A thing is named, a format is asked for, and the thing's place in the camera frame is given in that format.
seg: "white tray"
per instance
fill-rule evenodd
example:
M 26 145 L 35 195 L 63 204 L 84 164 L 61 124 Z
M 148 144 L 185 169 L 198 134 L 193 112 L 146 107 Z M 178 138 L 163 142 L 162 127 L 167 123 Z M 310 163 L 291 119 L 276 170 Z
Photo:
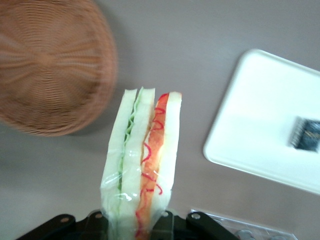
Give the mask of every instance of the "white tray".
M 320 154 L 289 144 L 297 117 L 320 120 L 320 72 L 250 50 L 203 153 L 213 163 L 320 194 Z

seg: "wicker basket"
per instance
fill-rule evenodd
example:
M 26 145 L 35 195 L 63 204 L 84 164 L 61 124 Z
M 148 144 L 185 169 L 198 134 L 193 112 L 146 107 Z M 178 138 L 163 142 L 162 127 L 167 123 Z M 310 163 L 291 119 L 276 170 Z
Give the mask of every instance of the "wicker basket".
M 59 136 L 95 120 L 116 84 L 116 47 L 91 0 L 1 0 L 0 119 Z

